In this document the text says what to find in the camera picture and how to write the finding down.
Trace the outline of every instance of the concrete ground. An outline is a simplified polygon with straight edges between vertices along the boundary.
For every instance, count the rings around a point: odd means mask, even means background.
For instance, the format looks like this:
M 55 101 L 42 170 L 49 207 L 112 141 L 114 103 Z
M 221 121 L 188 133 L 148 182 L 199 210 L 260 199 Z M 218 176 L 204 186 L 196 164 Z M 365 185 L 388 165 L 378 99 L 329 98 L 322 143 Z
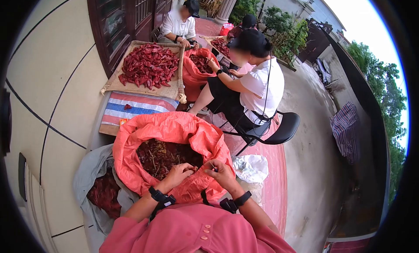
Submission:
M 281 66 L 285 90 L 278 110 L 301 118 L 295 136 L 284 143 L 287 164 L 287 222 L 284 239 L 298 253 L 321 252 L 341 206 L 340 153 L 329 117 L 336 106 L 306 63 L 296 72 Z

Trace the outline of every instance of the woven bamboo tray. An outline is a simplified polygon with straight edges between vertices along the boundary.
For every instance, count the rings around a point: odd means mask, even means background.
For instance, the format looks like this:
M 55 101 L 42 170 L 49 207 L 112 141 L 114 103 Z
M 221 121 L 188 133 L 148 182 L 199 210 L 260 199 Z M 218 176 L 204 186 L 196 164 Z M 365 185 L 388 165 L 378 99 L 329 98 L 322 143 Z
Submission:
M 128 46 L 125 54 L 123 55 L 121 61 L 119 62 L 115 72 L 112 74 L 111 78 L 108 82 L 103 86 L 101 93 L 104 94 L 106 91 L 124 91 L 124 92 L 131 92 L 131 93 L 140 93 L 146 95 L 153 95 L 153 96 L 161 96 L 166 98 L 171 98 L 179 101 L 181 104 L 186 103 L 186 95 L 184 90 L 184 84 L 182 80 L 182 66 L 183 66 L 183 56 L 185 52 L 185 46 L 183 44 L 175 44 L 175 43 L 157 43 L 157 45 L 163 46 L 164 48 L 170 48 L 170 50 L 179 57 L 178 62 L 178 69 L 174 72 L 174 76 L 172 80 L 168 83 L 171 87 L 162 86 L 161 88 L 153 87 L 152 90 L 144 87 L 144 85 L 140 85 L 137 87 L 136 84 L 127 83 L 124 86 L 120 81 L 118 76 L 123 74 L 122 66 L 124 64 L 125 57 L 133 51 L 134 47 L 141 46 L 151 42 L 144 42 L 134 40 L 131 41 L 130 45 Z
M 218 53 L 221 54 L 221 52 L 215 48 L 212 44 L 211 41 L 217 39 L 217 38 L 223 38 L 225 42 L 227 42 L 227 36 L 199 36 L 200 38 L 203 38 L 205 41 L 207 41 L 208 45 L 210 45 L 213 49 L 217 50 Z M 236 63 L 234 63 L 233 61 L 231 61 L 231 59 L 229 59 L 228 57 L 224 56 L 225 59 L 227 59 L 230 63 L 233 63 L 234 65 L 241 67 L 239 65 L 237 65 Z

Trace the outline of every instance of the red bag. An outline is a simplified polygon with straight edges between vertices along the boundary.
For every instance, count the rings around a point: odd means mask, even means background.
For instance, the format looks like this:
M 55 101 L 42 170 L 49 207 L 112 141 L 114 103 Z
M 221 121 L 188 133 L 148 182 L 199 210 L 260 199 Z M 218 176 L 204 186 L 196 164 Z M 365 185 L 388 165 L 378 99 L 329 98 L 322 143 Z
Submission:
M 182 68 L 182 80 L 185 85 L 185 95 L 186 100 L 194 102 L 201 93 L 200 86 L 207 83 L 208 77 L 216 77 L 216 73 L 201 73 L 192 60 L 189 58 L 190 55 L 203 56 L 208 58 L 213 58 L 217 63 L 217 66 L 220 67 L 218 60 L 214 54 L 207 48 L 200 49 L 190 49 L 185 51 L 184 54 L 184 63 Z
M 220 36 L 226 36 L 230 30 L 234 28 L 234 25 L 231 23 L 223 24 L 223 27 L 220 30 Z
M 235 174 L 223 132 L 216 126 L 187 112 L 137 115 L 121 126 L 112 151 L 118 177 L 140 196 L 147 192 L 150 186 L 159 183 L 159 180 L 143 169 L 136 153 L 143 141 L 152 138 L 190 144 L 193 150 L 202 154 L 204 163 L 218 159 L 229 165 Z M 213 201 L 226 193 L 226 190 L 214 178 L 205 174 L 201 167 L 196 173 L 185 178 L 179 186 L 169 192 L 169 195 L 173 195 L 177 203 L 198 202 L 202 201 L 201 192 L 204 189 L 207 189 L 208 200 Z

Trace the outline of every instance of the green shrub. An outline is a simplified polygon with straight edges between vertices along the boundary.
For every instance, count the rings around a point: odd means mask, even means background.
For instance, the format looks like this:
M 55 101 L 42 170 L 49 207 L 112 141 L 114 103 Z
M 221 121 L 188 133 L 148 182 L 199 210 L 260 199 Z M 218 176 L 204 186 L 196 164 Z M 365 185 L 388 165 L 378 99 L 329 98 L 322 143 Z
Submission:
M 268 30 L 274 30 L 280 33 L 287 32 L 293 26 L 292 15 L 288 12 L 282 13 L 282 10 L 276 6 L 265 9 L 265 14 L 262 17 L 262 23 L 266 26 L 263 31 L 264 33 Z
M 236 0 L 230 17 L 228 18 L 228 22 L 236 26 L 241 23 L 245 15 L 253 14 L 256 16 L 259 2 L 260 0 Z
M 308 25 L 306 20 L 297 21 L 295 15 L 282 12 L 280 8 L 268 7 L 264 11 L 262 22 L 267 30 L 275 31 L 268 36 L 274 45 L 273 54 L 290 66 L 301 49 L 306 48 Z

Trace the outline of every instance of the white building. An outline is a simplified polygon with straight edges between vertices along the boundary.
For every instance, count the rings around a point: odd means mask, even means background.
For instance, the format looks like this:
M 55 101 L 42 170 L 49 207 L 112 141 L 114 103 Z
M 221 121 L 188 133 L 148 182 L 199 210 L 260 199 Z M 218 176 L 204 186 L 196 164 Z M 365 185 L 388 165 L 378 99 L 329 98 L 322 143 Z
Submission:
M 330 36 L 336 42 L 346 47 L 350 42 L 339 34 L 343 30 L 346 31 L 342 22 L 338 19 L 337 15 L 326 4 L 324 0 L 261 0 L 265 1 L 263 9 L 267 7 L 276 6 L 282 11 L 296 14 L 300 19 L 314 18 L 317 22 L 328 23 L 332 25 Z

